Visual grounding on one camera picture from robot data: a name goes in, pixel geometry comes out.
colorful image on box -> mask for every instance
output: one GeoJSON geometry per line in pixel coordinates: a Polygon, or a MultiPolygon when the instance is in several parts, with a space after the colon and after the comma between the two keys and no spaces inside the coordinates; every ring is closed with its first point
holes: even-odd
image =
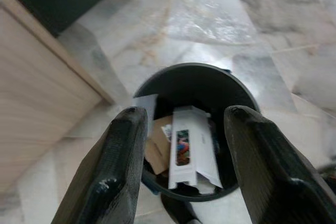
{"type": "Polygon", "coordinates": [[[187,165],[190,162],[189,130],[177,131],[176,134],[176,165],[187,165]]]}

floor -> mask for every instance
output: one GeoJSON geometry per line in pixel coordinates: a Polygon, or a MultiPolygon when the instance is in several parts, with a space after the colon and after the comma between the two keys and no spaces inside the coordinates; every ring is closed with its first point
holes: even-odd
{"type": "MultiPolygon", "coordinates": [[[[336,0],[102,0],[59,40],[117,103],[97,106],[24,174],[1,202],[1,223],[50,223],[110,120],[177,63],[230,69],[316,168],[335,162],[333,111],[308,102],[298,83],[316,62],[336,60],[336,0]]],[[[239,190],[193,206],[205,224],[251,223],[239,190]]],[[[135,223],[173,223],[143,185],[135,223]]]]}

wooden cabinet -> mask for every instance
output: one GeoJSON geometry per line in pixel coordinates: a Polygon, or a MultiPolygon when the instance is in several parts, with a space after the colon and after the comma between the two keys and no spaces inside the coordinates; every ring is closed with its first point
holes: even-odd
{"type": "Polygon", "coordinates": [[[0,193],[101,100],[41,37],[0,5],[0,193]]]}

wood grain panel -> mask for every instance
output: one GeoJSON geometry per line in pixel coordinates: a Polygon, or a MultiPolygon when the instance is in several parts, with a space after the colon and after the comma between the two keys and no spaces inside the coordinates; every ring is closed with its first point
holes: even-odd
{"type": "Polygon", "coordinates": [[[0,193],[100,101],[0,8],[0,193]]]}
{"type": "Polygon", "coordinates": [[[97,83],[68,51],[40,24],[34,16],[18,0],[0,0],[0,4],[13,17],[16,18],[27,30],[31,32],[42,44],[59,57],[70,69],[72,69],[83,81],[91,86],[106,101],[113,103],[113,98],[97,83]]]}

black plastic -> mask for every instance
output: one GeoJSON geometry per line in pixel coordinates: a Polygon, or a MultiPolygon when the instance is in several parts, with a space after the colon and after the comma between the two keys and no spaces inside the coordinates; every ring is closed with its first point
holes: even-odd
{"type": "Polygon", "coordinates": [[[336,195],[274,122],[245,106],[228,108],[224,118],[253,224],[336,223],[336,195]]]}
{"type": "Polygon", "coordinates": [[[133,223],[147,134],[143,108],[128,108],[81,162],[52,224],[133,223]]]}
{"type": "Polygon", "coordinates": [[[223,189],[201,195],[194,187],[180,183],[169,190],[168,178],[155,176],[144,161],[142,181],[150,189],[185,201],[207,201],[223,197],[238,187],[224,132],[224,110],[231,105],[246,105],[256,111],[259,107],[247,88],[227,70],[201,63],[186,63],[168,67],[153,75],[135,93],[135,97],[158,94],[155,119],[171,115],[174,107],[194,105],[211,114],[216,124],[220,152],[216,156],[223,189]]]}

